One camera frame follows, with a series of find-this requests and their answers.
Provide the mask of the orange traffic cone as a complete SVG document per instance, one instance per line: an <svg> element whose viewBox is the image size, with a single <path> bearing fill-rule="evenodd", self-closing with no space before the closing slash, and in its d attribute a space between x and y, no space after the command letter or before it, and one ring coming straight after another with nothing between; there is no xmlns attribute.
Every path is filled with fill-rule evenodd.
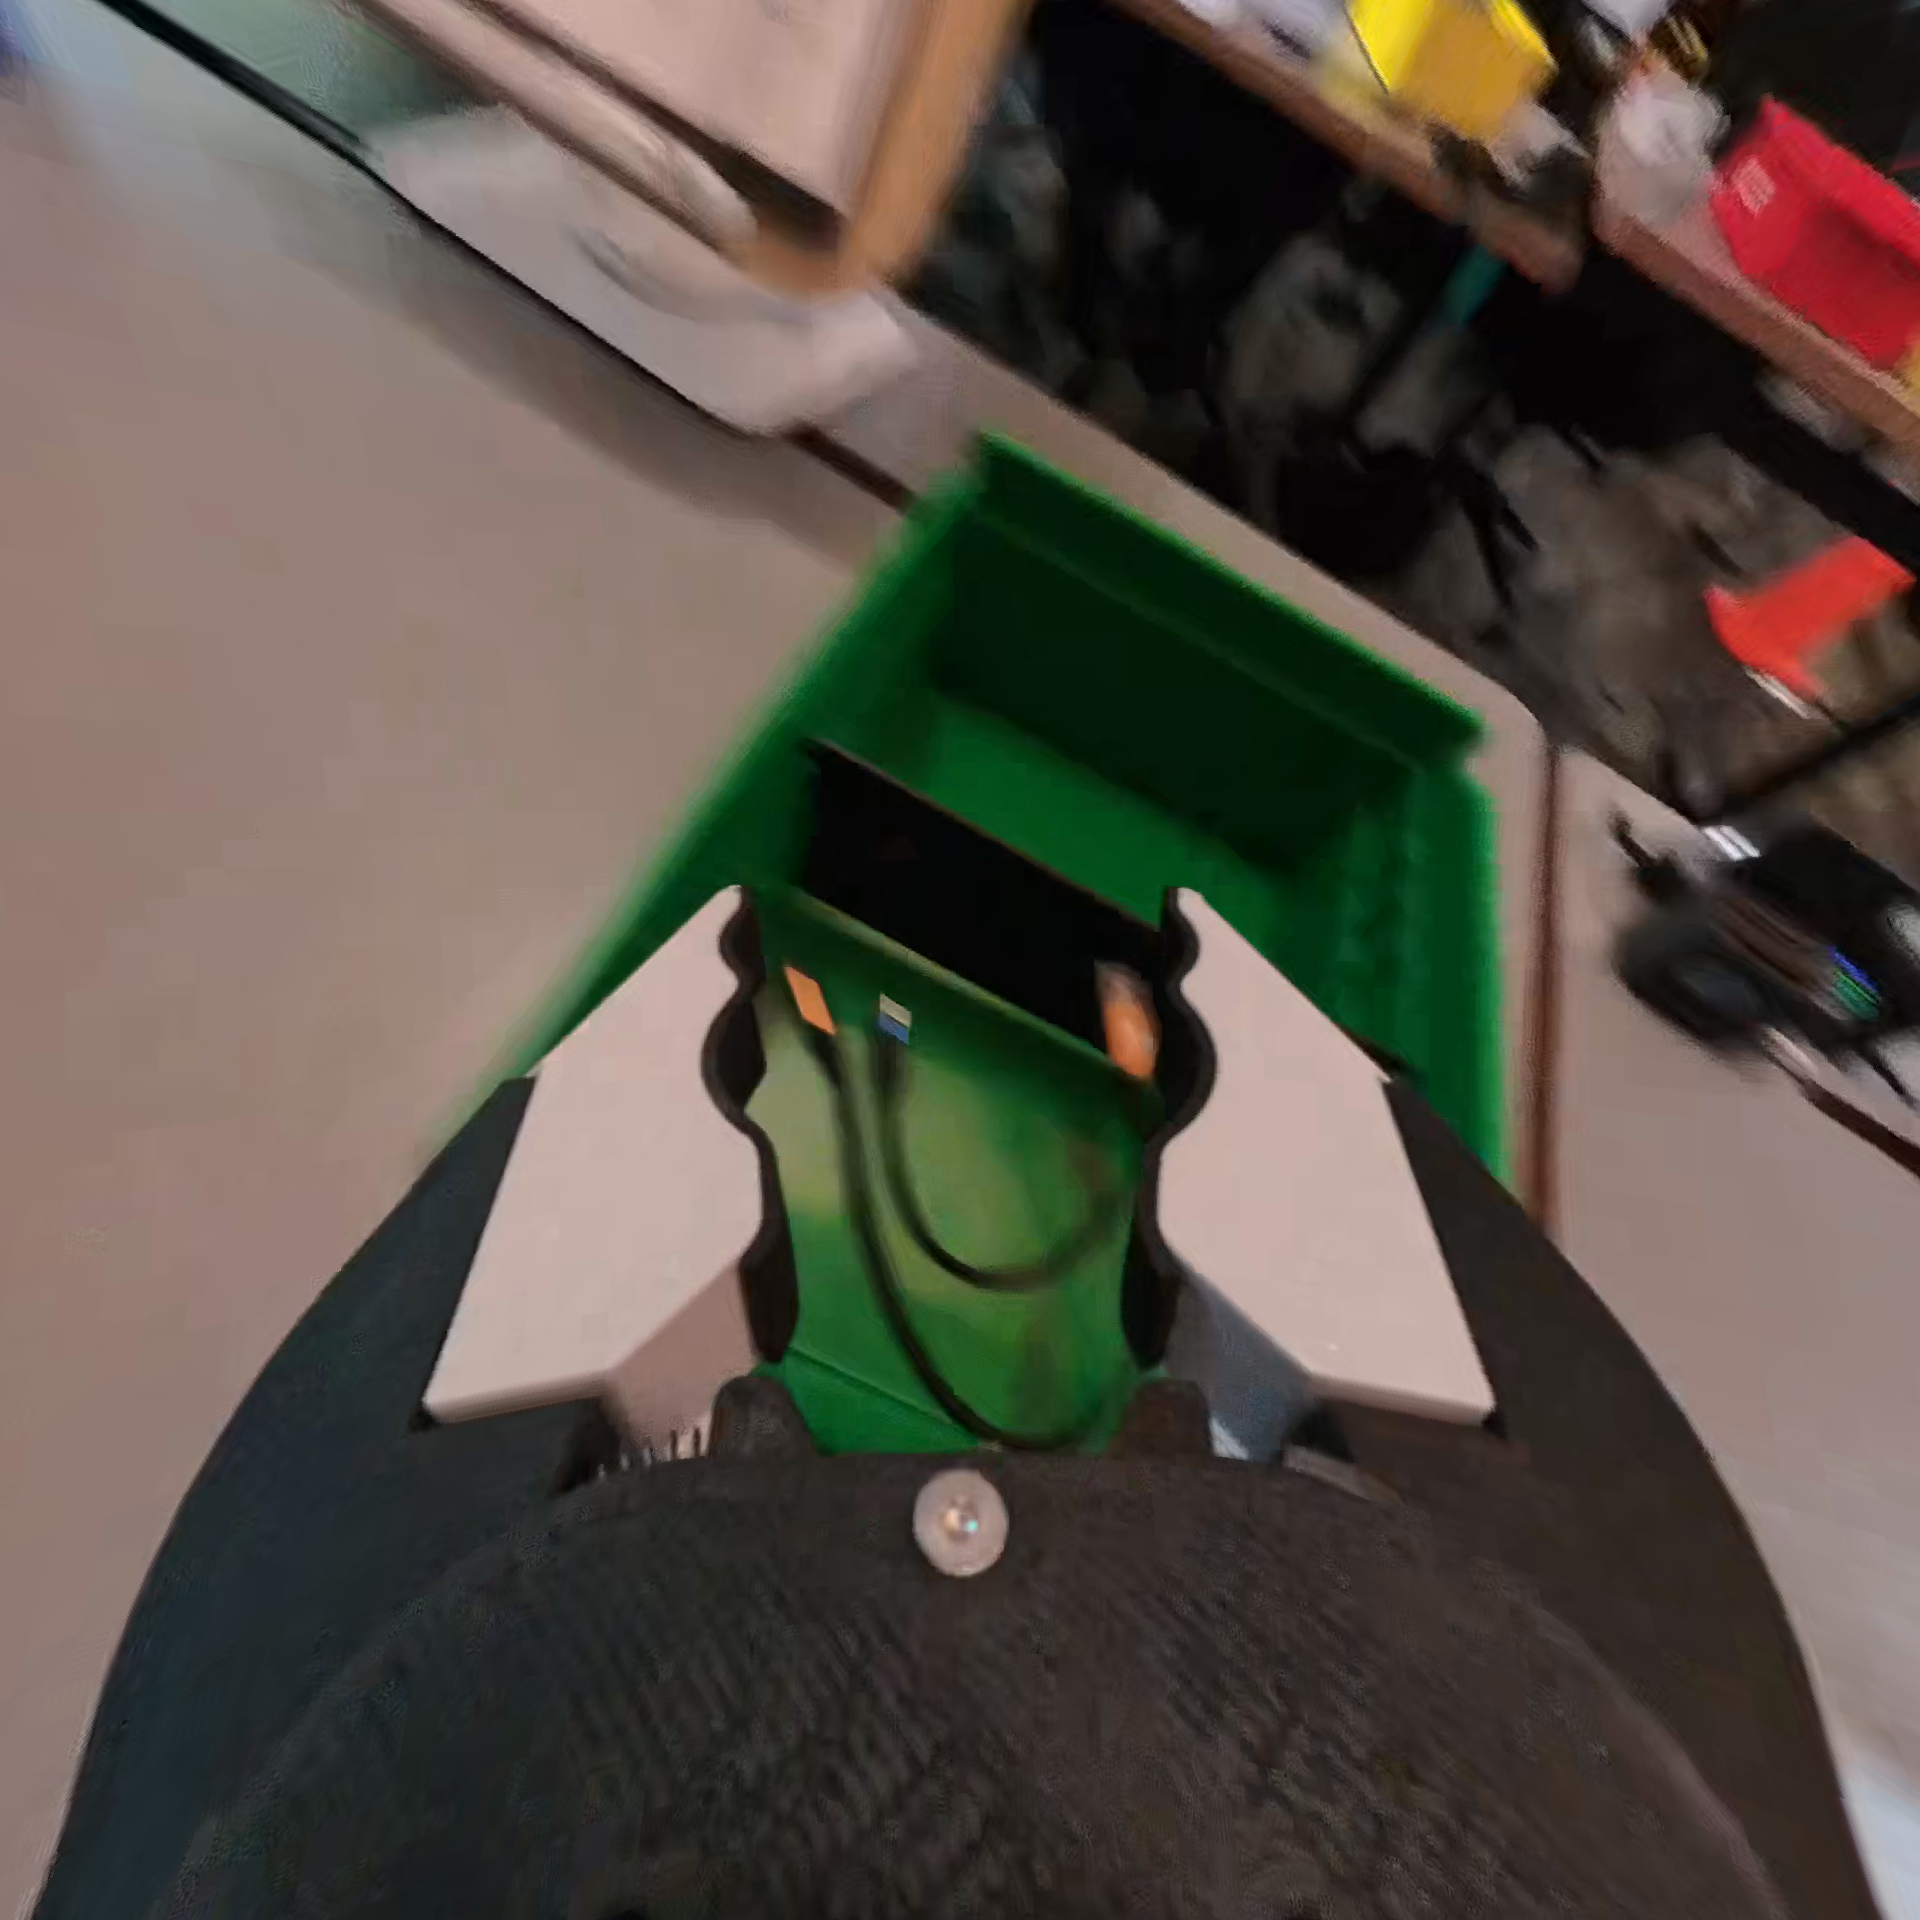
<svg viewBox="0 0 1920 1920"><path fill-rule="evenodd" d="M1710 584L1701 607L1749 679L1796 711L1824 715L1818 659L1913 584L1897 557L1849 536L1762 584Z"/></svg>

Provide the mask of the green plastic bin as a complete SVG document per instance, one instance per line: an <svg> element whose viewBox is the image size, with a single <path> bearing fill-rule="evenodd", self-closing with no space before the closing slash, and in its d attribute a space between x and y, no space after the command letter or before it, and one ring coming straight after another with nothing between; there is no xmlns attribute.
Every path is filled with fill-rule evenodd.
<svg viewBox="0 0 1920 1920"><path fill-rule="evenodd" d="M848 609L694 798L522 1040L565 1040L717 892L755 899L772 1136L794 1233L778 1377L829 1454L987 1447L924 1394L869 1294L829 1084L783 967L829 1002L890 1258L946 1381L999 1426L1091 1422L1103 1447L1155 1375L1137 1188L1164 1066L1137 1087L1079 1040L817 903L802 884L808 740L826 740L1153 922L1197 889L1390 1072L1390 1108L1501 1170L1497 810L1479 719L1020 445L936 487ZM973 1264L1042 1258L1084 1213L1068 1138L1125 1188L1066 1279L983 1294L901 1226L879 1159L877 1005L915 1017L904 1150L939 1238Z"/></svg>

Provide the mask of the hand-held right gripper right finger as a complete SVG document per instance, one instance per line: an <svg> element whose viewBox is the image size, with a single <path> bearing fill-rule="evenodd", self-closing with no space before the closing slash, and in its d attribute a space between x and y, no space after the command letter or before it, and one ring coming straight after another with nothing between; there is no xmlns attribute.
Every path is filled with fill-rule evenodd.
<svg viewBox="0 0 1920 1920"><path fill-rule="evenodd" d="M1164 1125L1137 1188L1161 1365L1275 1460L1316 1417L1475 1430L1497 1387L1397 1125L1397 1091L1197 889L1164 908Z"/></svg>

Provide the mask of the printed instruction sheets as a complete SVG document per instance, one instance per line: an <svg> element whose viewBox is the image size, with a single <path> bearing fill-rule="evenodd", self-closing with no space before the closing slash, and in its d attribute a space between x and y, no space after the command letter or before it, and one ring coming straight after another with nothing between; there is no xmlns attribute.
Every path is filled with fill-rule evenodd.
<svg viewBox="0 0 1920 1920"><path fill-rule="evenodd" d="M366 4L491 101L633 169L648 136L852 212L924 4Z"/></svg>

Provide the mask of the wooden document stand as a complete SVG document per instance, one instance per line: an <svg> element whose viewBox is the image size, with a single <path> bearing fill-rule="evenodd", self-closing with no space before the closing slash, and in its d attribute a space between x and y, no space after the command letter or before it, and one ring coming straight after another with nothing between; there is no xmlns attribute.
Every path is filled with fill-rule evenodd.
<svg viewBox="0 0 1920 1920"><path fill-rule="evenodd" d="M1021 4L924 4L852 212L717 173L648 136L633 169L491 101L374 136L404 204L641 371L749 437L787 437L915 362L892 284L915 269L966 159Z"/></svg>

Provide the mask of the small yellow bin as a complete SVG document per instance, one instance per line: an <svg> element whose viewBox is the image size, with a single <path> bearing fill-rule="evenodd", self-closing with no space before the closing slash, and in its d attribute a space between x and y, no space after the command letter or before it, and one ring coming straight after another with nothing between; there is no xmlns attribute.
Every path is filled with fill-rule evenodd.
<svg viewBox="0 0 1920 1920"><path fill-rule="evenodd" d="M1349 27L1388 101L1479 146L1559 71L1521 4L1349 4Z"/></svg>

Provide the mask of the red plastic bin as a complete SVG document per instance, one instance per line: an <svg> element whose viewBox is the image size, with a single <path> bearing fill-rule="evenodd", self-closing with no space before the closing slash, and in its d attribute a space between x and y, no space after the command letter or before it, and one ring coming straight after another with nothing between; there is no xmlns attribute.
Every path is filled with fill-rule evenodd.
<svg viewBox="0 0 1920 1920"><path fill-rule="evenodd" d="M1709 212L1738 269L1879 371L1918 347L1918 201L1765 96L1714 167Z"/></svg>

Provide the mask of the black cable orange plugs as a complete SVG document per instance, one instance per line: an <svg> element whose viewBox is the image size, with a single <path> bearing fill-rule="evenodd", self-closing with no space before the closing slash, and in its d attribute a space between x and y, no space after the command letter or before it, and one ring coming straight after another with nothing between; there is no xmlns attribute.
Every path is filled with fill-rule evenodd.
<svg viewBox="0 0 1920 1920"><path fill-rule="evenodd" d="M802 1014L805 1043L829 1084L835 1162L841 1162L841 1176L843 1176L843 1198L847 1198L847 1213L852 1223L852 1240L859 1248L859 1264L861 1264L869 1294L877 1298L877 1310L879 1310L885 1330L892 1333L899 1354L904 1357L904 1365L912 1369L912 1375L919 1377L924 1394L936 1400L936 1408L950 1422L956 1422L961 1430L966 1430L973 1439L981 1439L987 1447L999 1447L999 1449L1013 1449L1013 1454L1068 1454L1074 1447L1084 1447L1091 1435L1091 1422L1068 1422L1068 1426L1053 1426L1053 1430L1040 1430L1040 1432L994 1422L990 1417L983 1417L981 1408L973 1408L946 1381L939 1357L929 1351L924 1338L915 1330L907 1298L901 1294L899 1269L895 1269L890 1248L885 1248L885 1238L882 1238L877 1192L873 1192L869 1165L867 1165L867 1147L861 1147L861 1131L859 1131L859 1104L852 1093L848 1066L843 1056L843 1040L835 1036L835 1023L829 1014L826 991L813 977L802 974L796 967L783 967L782 974L783 974L790 1002Z"/></svg>

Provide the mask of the wooden-edged table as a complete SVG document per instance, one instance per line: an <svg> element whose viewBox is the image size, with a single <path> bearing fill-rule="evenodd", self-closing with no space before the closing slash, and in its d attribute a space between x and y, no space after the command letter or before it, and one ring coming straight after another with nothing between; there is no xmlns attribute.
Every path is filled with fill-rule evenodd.
<svg viewBox="0 0 1920 1920"><path fill-rule="evenodd" d="M1545 216L1490 179L1443 159L1436 136L1365 71L1361 44L1339 27L1316 57L1298 54L1250 16L1201 16L1188 4L1118 4L1185 48L1241 95L1260 101L1355 176L1388 185L1447 227L1466 232L1517 275L1566 291L1585 260L1585 216Z"/></svg>
<svg viewBox="0 0 1920 1920"><path fill-rule="evenodd" d="M1789 384L1856 419L1879 439L1918 454L1918 390L1744 277L1704 201L1651 225L1597 181L1592 222L1606 250L1758 353Z"/></svg>

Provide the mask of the black electronic device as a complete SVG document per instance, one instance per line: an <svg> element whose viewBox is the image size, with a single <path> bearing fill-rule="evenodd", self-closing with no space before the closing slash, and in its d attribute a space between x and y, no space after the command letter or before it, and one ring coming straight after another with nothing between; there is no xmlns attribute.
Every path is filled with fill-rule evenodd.
<svg viewBox="0 0 1920 1920"><path fill-rule="evenodd" d="M1825 1056L1876 1062L1918 1032L1918 889L1815 819L1704 832L1704 853L1609 834L1644 909L1617 977L1710 1048L1782 1032Z"/></svg>

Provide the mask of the black bin divider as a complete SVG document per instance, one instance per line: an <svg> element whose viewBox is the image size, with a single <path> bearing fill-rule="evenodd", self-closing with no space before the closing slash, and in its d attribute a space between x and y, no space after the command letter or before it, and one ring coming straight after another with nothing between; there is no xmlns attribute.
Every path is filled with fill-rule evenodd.
<svg viewBox="0 0 1920 1920"><path fill-rule="evenodd" d="M1097 967L1126 967L1164 1029L1153 922L835 743L805 758L817 903L1102 1051Z"/></svg>

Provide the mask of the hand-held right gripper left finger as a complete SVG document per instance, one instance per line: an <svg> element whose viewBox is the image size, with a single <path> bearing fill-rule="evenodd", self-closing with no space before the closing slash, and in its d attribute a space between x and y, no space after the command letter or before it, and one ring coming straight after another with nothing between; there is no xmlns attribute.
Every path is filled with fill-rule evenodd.
<svg viewBox="0 0 1920 1920"><path fill-rule="evenodd" d="M528 1080L423 1408L472 1422L599 1404L644 1454L696 1454L731 1377L794 1338L755 899L729 884Z"/></svg>

